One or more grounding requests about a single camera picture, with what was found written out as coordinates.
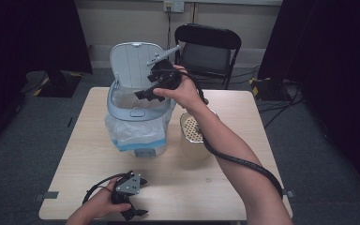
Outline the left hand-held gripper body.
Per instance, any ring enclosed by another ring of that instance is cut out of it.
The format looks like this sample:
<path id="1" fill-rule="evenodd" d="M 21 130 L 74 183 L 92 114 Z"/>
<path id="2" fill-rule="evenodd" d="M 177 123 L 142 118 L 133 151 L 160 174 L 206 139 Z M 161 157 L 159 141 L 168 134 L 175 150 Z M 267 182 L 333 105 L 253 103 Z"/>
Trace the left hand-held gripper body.
<path id="1" fill-rule="evenodd" d="M 111 200 L 114 204 L 130 203 L 129 198 L 140 193 L 141 176 L 133 171 L 126 173 L 114 185 Z"/>

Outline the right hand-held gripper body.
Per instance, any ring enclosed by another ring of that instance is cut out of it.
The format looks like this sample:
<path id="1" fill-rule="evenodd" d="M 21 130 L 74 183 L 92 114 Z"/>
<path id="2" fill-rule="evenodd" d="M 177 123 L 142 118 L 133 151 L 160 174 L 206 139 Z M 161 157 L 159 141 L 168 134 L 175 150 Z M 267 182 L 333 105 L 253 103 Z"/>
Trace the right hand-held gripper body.
<path id="1" fill-rule="evenodd" d="M 181 47 L 175 47 L 163 51 L 155 52 L 154 57 L 147 63 L 150 69 L 150 75 L 147 77 L 150 83 L 155 83 L 155 87 L 164 89 L 176 89 L 181 82 L 180 72 L 173 67 L 169 56 L 179 51 Z"/>

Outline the white lidded trash can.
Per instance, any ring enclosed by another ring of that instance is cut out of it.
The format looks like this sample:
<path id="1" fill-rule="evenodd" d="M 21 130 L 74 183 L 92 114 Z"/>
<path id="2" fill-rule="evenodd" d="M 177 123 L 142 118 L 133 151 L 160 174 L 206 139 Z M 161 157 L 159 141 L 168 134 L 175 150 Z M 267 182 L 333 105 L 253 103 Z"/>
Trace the white lidded trash can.
<path id="1" fill-rule="evenodd" d="M 114 75 L 111 86 L 135 88 L 137 91 L 154 86 L 155 83 L 147 79 L 151 69 L 147 63 L 153 59 L 154 53 L 163 51 L 166 50 L 147 42 L 128 42 L 114 46 L 110 52 Z"/>

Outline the person's right hand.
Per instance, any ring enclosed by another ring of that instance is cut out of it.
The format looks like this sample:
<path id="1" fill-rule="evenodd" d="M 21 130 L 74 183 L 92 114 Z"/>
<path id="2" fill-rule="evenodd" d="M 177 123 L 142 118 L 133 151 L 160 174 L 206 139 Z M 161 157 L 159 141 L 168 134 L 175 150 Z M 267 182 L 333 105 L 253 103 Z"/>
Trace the person's right hand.
<path id="1" fill-rule="evenodd" d="M 174 89 L 155 88 L 153 93 L 159 97 L 172 98 L 181 107 L 185 108 L 189 113 L 201 111 L 206 107 L 201 100 L 197 87 L 194 82 L 187 76 L 184 67 L 174 65 L 176 70 L 182 72 L 182 81 L 179 86 Z"/>

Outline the person's left hand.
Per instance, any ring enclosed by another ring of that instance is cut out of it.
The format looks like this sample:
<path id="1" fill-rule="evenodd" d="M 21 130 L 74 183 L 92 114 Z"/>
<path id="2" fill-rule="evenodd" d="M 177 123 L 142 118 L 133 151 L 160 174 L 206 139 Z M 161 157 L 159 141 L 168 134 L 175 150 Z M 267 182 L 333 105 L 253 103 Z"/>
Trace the person's left hand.
<path id="1" fill-rule="evenodd" d="M 120 213 L 131 208 L 129 203 L 114 204 L 111 201 L 113 187 L 117 179 L 109 181 L 90 200 L 80 208 L 82 222 L 89 223 L 95 218 L 104 218 L 112 213 Z"/>

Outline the clear plastic bin liner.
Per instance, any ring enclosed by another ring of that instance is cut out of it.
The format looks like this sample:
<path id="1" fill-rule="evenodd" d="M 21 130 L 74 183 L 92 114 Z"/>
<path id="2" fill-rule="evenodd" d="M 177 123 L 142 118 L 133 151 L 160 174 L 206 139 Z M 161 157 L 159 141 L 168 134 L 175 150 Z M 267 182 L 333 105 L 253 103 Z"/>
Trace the clear plastic bin liner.
<path id="1" fill-rule="evenodd" d="M 107 97 L 105 126 L 119 152 L 136 158 L 161 155 L 167 147 L 167 129 L 175 101 L 138 99 L 137 89 L 112 85 Z"/>

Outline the black folding chair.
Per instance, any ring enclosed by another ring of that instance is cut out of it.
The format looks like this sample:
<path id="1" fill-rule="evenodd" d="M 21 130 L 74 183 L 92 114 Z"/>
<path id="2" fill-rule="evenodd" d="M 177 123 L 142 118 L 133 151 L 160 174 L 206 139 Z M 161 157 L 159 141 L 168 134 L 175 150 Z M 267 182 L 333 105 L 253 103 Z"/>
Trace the black folding chair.
<path id="1" fill-rule="evenodd" d="M 241 38 L 232 30 L 187 23 L 174 32 L 176 45 L 175 64 L 183 66 L 190 74 L 223 81 L 227 89 L 233 74 Z"/>

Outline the beige bucket with perforated strainer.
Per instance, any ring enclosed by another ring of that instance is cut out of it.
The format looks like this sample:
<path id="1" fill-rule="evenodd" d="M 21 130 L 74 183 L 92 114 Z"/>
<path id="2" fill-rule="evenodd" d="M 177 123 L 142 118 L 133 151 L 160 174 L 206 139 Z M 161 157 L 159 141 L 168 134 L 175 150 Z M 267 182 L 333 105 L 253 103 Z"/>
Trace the beige bucket with perforated strainer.
<path id="1" fill-rule="evenodd" d="M 186 156 L 194 159 L 206 159 L 211 153 L 206 149 L 203 142 L 203 133 L 196 119 L 184 112 L 180 116 L 181 149 Z"/>

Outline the black stand base striped tape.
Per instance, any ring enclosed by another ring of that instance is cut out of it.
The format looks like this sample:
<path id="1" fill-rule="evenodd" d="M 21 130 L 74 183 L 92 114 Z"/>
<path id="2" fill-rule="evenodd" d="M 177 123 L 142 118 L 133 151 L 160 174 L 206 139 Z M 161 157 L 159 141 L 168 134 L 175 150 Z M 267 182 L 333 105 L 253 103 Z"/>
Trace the black stand base striped tape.
<path id="1" fill-rule="evenodd" d="M 291 97 L 288 94 L 283 82 L 277 82 L 270 78 L 248 80 L 253 96 L 261 101 L 290 101 Z"/>

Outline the black curtain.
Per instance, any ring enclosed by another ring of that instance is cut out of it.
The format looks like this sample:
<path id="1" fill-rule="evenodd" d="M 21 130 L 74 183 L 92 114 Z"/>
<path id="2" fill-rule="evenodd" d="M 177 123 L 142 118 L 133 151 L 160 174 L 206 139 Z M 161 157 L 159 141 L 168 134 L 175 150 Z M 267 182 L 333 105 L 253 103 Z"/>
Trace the black curtain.
<path id="1" fill-rule="evenodd" d="M 0 0 L 0 131 L 21 105 L 26 75 L 48 69 L 92 71 L 75 0 Z"/>
<path id="2" fill-rule="evenodd" d="M 360 175 L 360 0 L 282 0 L 259 76 L 301 83 Z"/>

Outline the white wall socket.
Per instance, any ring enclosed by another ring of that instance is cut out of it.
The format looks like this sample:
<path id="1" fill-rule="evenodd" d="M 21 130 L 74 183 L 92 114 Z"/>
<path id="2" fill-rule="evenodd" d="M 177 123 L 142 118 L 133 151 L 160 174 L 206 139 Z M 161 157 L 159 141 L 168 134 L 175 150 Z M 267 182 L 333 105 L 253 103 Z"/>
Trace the white wall socket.
<path id="1" fill-rule="evenodd" d="M 165 0 L 163 9 L 165 12 L 183 13 L 185 11 L 185 2 L 181 0 Z"/>

